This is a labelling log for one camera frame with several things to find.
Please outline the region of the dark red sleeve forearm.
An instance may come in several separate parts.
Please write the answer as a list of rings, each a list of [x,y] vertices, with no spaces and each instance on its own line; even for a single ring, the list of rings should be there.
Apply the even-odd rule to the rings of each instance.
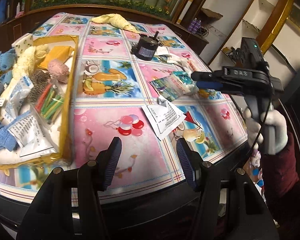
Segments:
[[[268,209],[280,226],[300,231],[300,178],[296,171],[294,138],[288,132],[285,148],[261,158]]]

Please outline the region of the white gloved right hand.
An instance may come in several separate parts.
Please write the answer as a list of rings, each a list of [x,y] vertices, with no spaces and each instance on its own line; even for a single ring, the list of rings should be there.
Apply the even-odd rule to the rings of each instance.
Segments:
[[[288,143],[287,124],[285,117],[277,110],[269,111],[260,115],[260,120],[264,126],[253,119],[250,109],[247,107],[243,112],[247,127],[248,144],[254,150],[263,148],[264,154],[276,155],[285,148]]]

